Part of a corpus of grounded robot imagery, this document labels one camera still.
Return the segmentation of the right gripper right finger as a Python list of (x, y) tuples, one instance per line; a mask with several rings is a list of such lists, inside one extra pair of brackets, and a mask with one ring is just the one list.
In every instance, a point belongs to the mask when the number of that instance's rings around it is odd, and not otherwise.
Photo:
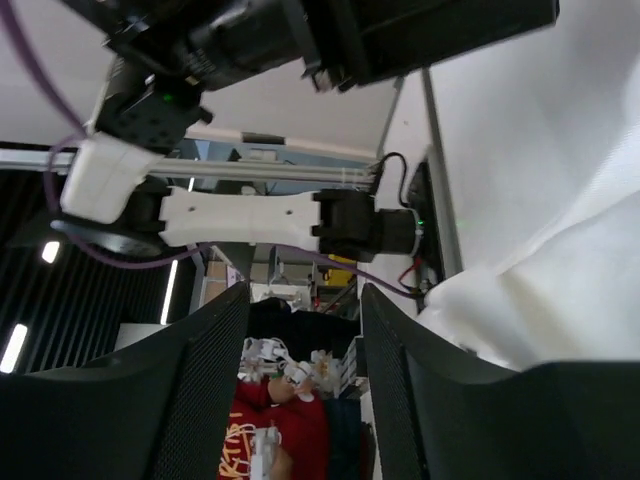
[(637, 363), (515, 372), (419, 325), (373, 285), (361, 302), (385, 478), (638, 477)]

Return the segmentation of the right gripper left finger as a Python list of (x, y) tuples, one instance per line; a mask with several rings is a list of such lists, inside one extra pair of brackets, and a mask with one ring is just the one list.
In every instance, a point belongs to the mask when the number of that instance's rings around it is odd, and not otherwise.
[(239, 283), (81, 367), (1, 378), (5, 479), (213, 479), (250, 307)]

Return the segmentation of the white skirt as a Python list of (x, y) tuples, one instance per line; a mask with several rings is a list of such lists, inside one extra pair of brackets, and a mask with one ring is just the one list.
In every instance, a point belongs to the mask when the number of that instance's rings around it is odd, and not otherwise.
[(639, 5), (431, 71), (463, 267), (419, 323), (523, 370), (639, 357)]

